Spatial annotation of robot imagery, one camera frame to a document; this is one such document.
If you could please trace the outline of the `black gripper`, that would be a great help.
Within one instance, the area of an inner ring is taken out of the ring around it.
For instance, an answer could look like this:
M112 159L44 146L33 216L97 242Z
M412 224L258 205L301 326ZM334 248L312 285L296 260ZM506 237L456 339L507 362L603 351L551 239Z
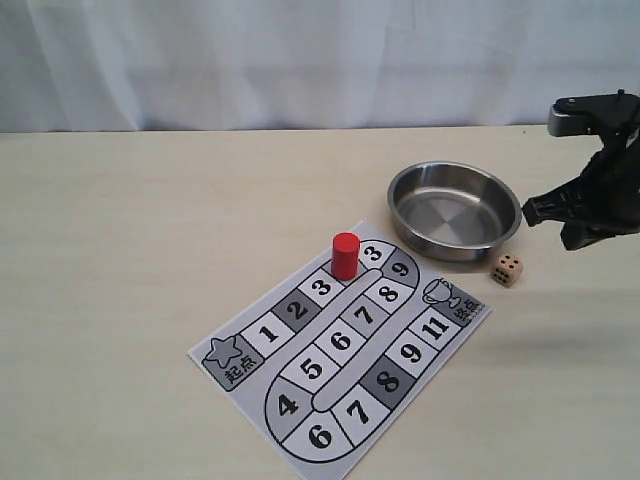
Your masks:
M572 184L529 198L522 206L529 227L565 223L566 250L580 250L608 235L639 232L639 139L608 142L593 155Z

